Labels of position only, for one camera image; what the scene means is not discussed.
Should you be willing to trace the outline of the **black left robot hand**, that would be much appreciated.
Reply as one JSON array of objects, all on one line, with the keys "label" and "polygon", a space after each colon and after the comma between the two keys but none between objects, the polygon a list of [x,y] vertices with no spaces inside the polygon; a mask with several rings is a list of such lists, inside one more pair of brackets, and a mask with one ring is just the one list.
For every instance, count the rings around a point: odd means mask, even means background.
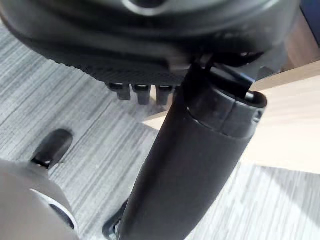
[{"label": "black left robot hand", "polygon": [[3,0],[7,29],[128,101],[173,104],[108,240],[183,240],[222,191],[266,97],[244,69],[274,63],[298,0]]}]

